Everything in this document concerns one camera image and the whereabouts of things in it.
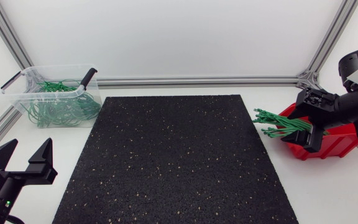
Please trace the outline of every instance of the green zip tie bundle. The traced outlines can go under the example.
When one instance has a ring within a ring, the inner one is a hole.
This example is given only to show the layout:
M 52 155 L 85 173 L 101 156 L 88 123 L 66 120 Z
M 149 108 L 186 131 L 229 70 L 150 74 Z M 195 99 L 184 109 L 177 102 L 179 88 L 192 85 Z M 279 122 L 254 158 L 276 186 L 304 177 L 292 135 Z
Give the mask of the green zip tie bundle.
M 76 87 L 66 86 L 63 80 L 58 83 L 43 82 L 39 92 L 63 92 L 74 91 Z M 51 124 L 56 126 L 77 126 L 82 121 L 97 117 L 101 105 L 94 101 L 92 95 L 84 92 L 74 98 L 56 98 L 34 100 L 26 108 L 30 121 L 37 124 L 39 128 L 47 128 Z
M 294 131 L 310 131 L 311 124 L 302 120 L 302 119 L 288 119 L 286 116 L 280 116 L 262 109 L 254 109 L 254 111 L 259 112 L 256 115 L 257 119 L 252 122 L 263 123 L 263 124 L 272 124 L 275 126 L 281 126 L 283 128 L 267 128 L 262 129 L 264 134 L 271 138 L 275 137 L 284 137 L 291 134 Z

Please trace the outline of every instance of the aluminum frame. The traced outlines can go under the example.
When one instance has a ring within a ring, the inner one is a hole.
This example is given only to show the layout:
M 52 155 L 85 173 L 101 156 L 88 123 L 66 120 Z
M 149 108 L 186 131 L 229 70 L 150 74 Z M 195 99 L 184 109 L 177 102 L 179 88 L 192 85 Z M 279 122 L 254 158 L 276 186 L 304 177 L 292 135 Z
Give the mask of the aluminum frame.
M 319 71 L 349 22 L 358 0 L 342 0 L 342 3 L 304 72 L 285 77 L 209 77 L 209 78 L 143 78 L 98 80 L 100 88 L 173 88 L 211 86 L 311 86 L 321 89 Z M 30 56 L 16 35 L 0 3 L 0 36 L 21 69 L 34 66 Z M 21 114 L 13 106 L 0 117 L 0 140 L 10 130 Z

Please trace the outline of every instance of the clear plastic bin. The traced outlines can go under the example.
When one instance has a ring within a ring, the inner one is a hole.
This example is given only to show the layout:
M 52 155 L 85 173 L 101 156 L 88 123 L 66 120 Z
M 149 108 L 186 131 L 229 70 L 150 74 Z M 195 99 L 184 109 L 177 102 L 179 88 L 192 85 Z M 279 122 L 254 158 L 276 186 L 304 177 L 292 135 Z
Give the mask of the clear plastic bin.
M 93 67 L 29 67 L 5 83 L 1 92 L 39 128 L 92 127 L 102 105 Z

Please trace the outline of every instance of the black robotic arm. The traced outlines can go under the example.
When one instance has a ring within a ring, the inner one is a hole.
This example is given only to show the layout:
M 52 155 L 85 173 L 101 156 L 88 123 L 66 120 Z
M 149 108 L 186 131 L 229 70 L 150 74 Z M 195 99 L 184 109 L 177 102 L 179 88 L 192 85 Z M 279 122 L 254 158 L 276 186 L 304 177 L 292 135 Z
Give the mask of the black robotic arm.
M 298 94 L 290 119 L 308 116 L 309 131 L 296 131 L 282 138 L 285 142 L 301 145 L 308 152 L 318 152 L 325 129 L 353 123 L 358 138 L 358 51 L 339 61 L 339 74 L 347 92 L 344 95 L 325 90 L 305 88 Z

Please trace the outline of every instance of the robotic arm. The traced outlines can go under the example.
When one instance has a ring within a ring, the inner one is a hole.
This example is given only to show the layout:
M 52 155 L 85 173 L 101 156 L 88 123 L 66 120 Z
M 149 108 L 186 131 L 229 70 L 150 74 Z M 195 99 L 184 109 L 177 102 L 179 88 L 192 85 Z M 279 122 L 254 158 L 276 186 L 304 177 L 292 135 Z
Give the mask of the robotic arm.
M 57 175 L 53 168 L 52 140 L 48 139 L 29 159 L 25 171 L 5 171 L 17 145 L 14 139 L 0 147 L 0 224 L 24 223 L 9 214 L 23 186 L 52 184 Z
M 295 110 L 289 119 L 308 116 L 312 124 L 309 131 L 296 131 L 282 138 L 298 144 L 308 152 L 318 152 L 325 129 L 353 123 L 358 138 L 358 50 L 339 61 L 339 75 L 347 90 L 344 95 L 325 90 L 305 88 L 298 94 Z

